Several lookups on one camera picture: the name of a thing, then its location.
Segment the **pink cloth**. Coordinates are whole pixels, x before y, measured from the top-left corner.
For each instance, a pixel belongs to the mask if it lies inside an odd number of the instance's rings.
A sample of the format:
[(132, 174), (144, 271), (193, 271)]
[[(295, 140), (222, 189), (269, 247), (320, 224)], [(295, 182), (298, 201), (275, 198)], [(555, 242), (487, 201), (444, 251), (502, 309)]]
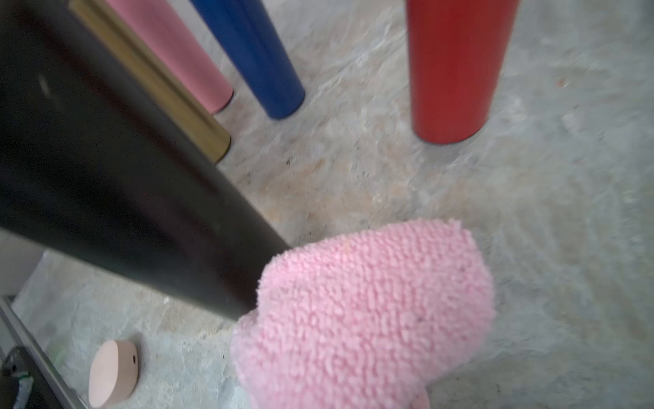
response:
[(496, 314), (492, 274), (455, 220), (343, 234), (274, 257), (234, 327), (254, 408), (425, 408)]

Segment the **red thermos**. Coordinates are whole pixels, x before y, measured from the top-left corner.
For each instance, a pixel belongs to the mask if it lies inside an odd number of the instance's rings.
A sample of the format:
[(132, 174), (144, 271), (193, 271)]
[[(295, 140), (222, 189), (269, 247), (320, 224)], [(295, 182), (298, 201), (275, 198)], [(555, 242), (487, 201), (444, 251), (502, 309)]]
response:
[(486, 123), (518, 0), (405, 4), (412, 127), (424, 141), (464, 141)]

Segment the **gold thermos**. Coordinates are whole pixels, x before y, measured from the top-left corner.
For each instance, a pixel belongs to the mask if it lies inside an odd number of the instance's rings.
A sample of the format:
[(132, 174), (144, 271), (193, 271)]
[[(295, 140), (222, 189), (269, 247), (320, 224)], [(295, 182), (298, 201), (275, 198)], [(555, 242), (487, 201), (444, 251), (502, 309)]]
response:
[(209, 162), (225, 156), (229, 133), (107, 2), (69, 1), (67, 6)]

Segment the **black thermos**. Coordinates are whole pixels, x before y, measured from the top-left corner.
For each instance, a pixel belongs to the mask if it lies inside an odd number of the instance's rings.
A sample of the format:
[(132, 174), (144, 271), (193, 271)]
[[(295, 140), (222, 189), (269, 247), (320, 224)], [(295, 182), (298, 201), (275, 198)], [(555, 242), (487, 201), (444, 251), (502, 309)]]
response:
[(232, 320), (287, 248), (60, 1), (1, 4), (1, 225)]

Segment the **pink oval soap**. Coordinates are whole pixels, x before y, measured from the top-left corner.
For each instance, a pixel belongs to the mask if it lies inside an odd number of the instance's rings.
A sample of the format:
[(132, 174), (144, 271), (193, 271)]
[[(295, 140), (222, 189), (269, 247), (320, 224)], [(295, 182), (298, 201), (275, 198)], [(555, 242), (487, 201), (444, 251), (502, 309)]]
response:
[(93, 408), (127, 400), (139, 378), (136, 345), (130, 341), (109, 340), (95, 353), (90, 367), (89, 403)]

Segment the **pink thermos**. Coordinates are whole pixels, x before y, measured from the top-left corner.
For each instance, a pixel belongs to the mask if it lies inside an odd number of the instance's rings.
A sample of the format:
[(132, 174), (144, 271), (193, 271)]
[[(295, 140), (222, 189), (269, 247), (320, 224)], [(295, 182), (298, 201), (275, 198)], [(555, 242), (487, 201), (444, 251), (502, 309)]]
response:
[(216, 114), (228, 105), (233, 87), (168, 2), (108, 3), (209, 113)]

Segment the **aluminium mounting rail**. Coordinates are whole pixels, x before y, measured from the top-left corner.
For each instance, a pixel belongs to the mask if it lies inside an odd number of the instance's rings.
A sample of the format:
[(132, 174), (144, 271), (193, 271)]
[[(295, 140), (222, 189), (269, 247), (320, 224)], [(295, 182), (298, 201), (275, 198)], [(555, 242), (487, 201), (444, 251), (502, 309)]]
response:
[(6, 297), (1, 298), (1, 407), (85, 408)]

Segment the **blue thermos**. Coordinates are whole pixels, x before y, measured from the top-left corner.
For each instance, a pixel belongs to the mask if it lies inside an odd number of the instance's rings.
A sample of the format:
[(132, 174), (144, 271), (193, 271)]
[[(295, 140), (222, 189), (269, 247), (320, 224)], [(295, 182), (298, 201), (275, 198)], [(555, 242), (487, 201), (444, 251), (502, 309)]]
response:
[(268, 117), (285, 119), (306, 92), (260, 0), (192, 0)]

